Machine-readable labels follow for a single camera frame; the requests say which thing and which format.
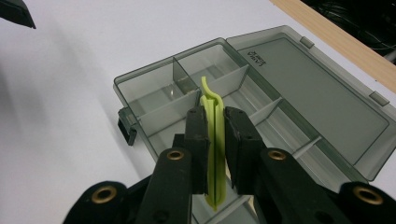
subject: gray translucent plastic box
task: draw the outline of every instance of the gray translucent plastic box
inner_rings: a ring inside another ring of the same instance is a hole
[[[215,39],[115,79],[124,106],[120,120],[138,131],[154,160],[172,146],[175,133],[184,133],[202,76],[226,106],[247,112],[265,145],[286,149],[333,191],[373,180],[396,147],[389,101],[282,26]],[[227,190],[216,214],[203,196],[194,196],[194,222],[257,222],[248,206],[239,206],[248,197]]]

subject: box lid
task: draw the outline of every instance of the box lid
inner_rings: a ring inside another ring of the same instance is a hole
[[[387,99],[288,26],[227,42],[268,82],[270,97],[288,102],[282,110],[307,136],[326,140],[323,153],[375,178],[396,147],[396,110]]]

